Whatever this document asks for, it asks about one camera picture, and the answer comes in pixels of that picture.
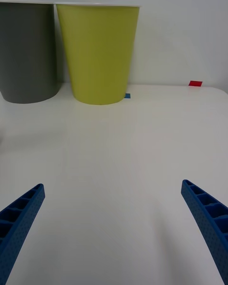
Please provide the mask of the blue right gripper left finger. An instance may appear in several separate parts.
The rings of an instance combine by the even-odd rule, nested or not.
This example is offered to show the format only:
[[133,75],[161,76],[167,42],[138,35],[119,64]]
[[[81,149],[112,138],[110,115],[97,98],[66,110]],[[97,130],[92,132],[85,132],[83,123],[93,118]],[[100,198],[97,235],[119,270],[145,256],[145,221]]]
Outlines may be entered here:
[[45,199],[36,185],[0,212],[0,284],[6,284],[34,219]]

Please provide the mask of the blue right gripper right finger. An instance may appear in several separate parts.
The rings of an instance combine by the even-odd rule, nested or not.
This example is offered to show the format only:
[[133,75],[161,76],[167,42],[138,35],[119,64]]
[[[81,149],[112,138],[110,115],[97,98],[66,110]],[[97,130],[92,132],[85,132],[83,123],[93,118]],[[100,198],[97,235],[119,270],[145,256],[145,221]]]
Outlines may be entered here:
[[181,195],[189,207],[224,284],[228,284],[228,208],[189,180]]

